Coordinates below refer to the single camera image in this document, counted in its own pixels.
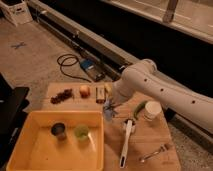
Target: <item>table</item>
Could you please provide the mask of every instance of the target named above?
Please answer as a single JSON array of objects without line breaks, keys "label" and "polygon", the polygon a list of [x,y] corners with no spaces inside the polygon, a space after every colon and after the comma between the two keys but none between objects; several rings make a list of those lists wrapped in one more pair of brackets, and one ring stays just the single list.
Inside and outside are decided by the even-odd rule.
[{"label": "table", "polygon": [[[102,111],[102,105],[95,102],[96,87],[104,83],[86,83],[90,87],[91,95],[82,99],[79,94],[79,86],[85,83],[51,83],[48,87],[43,101],[43,110],[80,110],[80,111]],[[64,89],[72,88],[75,98],[68,99],[60,104],[51,104],[50,98],[56,96]],[[141,93],[135,93],[128,102],[116,108],[119,113],[113,122],[104,121],[104,171],[179,171],[181,166],[177,157],[175,146],[164,118],[161,113],[154,121],[146,121],[139,114],[139,121],[136,123],[136,131],[130,136],[129,151],[126,167],[120,169],[119,161],[123,147],[125,132],[122,130],[123,121],[132,116],[134,108],[143,100],[152,100],[151,97]],[[146,163],[141,164],[139,157],[155,151],[164,143],[173,145],[171,150],[150,158]]]}]

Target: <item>floor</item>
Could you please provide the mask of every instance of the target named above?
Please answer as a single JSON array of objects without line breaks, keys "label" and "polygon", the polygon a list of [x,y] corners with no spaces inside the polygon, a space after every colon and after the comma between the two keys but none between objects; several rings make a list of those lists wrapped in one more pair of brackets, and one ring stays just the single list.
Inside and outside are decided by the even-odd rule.
[{"label": "floor", "polygon": [[[24,42],[15,49],[13,45]],[[39,24],[31,22],[14,27],[0,19],[0,71],[13,86],[29,86],[27,111],[39,110],[50,82],[76,82],[60,73],[57,57],[75,53]],[[67,69],[76,76],[87,77],[78,65]],[[176,145],[183,171],[212,171],[213,145],[204,143],[176,118],[169,129]]]}]

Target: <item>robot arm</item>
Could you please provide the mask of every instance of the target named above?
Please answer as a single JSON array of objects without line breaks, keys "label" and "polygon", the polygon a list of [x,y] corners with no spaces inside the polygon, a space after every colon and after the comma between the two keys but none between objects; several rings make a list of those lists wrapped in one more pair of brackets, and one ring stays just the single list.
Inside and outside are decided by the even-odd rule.
[{"label": "robot arm", "polygon": [[213,99],[167,83],[154,75],[157,67],[144,59],[126,68],[113,84],[113,101],[123,103],[135,91],[154,97],[191,122],[213,133]]}]

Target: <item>yellow plastic bin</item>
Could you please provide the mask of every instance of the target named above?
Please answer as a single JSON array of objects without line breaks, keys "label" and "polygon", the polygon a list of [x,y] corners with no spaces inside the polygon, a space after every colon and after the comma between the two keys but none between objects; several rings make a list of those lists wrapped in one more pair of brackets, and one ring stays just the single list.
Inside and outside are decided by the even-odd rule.
[{"label": "yellow plastic bin", "polygon": [[[51,127],[65,124],[67,138],[59,141]],[[78,141],[74,127],[85,124],[89,138]],[[102,171],[104,128],[101,112],[36,111],[28,115],[7,165],[7,171]]]}]

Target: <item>black cable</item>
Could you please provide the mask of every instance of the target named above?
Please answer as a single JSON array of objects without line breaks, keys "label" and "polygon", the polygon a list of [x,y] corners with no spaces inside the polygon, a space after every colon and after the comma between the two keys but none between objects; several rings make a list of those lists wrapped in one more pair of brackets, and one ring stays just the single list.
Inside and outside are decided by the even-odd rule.
[{"label": "black cable", "polygon": [[[73,63],[71,63],[71,64],[64,64],[69,59],[75,59],[75,61]],[[86,78],[69,75],[69,74],[67,74],[67,73],[65,73],[63,71],[63,67],[71,67],[71,66],[73,66],[73,65],[75,65],[77,63],[79,63],[79,65],[80,65],[80,61],[79,61],[79,59],[78,59],[78,57],[76,55],[74,55],[74,54],[64,54],[64,55],[61,55],[61,56],[58,57],[57,63],[60,66],[61,73],[64,74],[65,76],[70,77],[70,78],[74,78],[74,79],[84,80],[84,81],[87,81],[87,82],[91,83],[91,81],[88,80],[88,79],[86,79]]]}]

